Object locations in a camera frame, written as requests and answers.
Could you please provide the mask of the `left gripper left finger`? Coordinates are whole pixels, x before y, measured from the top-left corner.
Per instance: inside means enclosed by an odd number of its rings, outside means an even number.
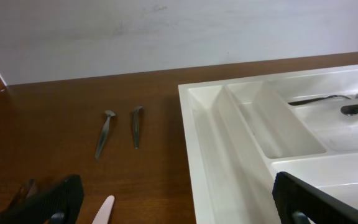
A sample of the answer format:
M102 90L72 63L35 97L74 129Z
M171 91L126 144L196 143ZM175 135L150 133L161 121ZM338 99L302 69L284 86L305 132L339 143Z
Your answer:
M69 223L75 224L85 193L82 179L72 174L53 187L0 212L0 224Z

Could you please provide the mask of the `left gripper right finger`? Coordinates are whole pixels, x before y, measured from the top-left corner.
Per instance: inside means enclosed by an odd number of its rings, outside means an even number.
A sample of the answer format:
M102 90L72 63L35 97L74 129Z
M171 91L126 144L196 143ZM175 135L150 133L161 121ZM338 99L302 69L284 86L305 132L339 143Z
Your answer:
M276 174L272 196L284 224L358 224L358 210L287 172Z

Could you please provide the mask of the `white cutlery tray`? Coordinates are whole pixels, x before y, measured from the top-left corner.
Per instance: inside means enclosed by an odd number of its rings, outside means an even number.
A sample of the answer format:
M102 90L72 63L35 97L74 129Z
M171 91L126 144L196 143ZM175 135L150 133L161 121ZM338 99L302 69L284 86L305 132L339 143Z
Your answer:
M358 209L358 65L180 85L198 223L278 223L285 171ZM300 106L288 102L345 95Z

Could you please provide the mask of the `metal fork dark handle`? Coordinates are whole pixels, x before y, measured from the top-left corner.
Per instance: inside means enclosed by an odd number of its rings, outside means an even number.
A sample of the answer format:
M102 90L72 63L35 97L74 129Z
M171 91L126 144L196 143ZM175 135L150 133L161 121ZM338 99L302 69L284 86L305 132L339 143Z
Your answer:
M292 101L292 102L288 102L288 104L291 106L300 106L300 105L305 105L305 104L313 103L316 101L328 100L328 99L332 99L332 98L344 98L344 99L348 99L348 100L352 99L351 97L348 97L345 95L330 95L330 96L319 97L319 98L311 98L308 100Z

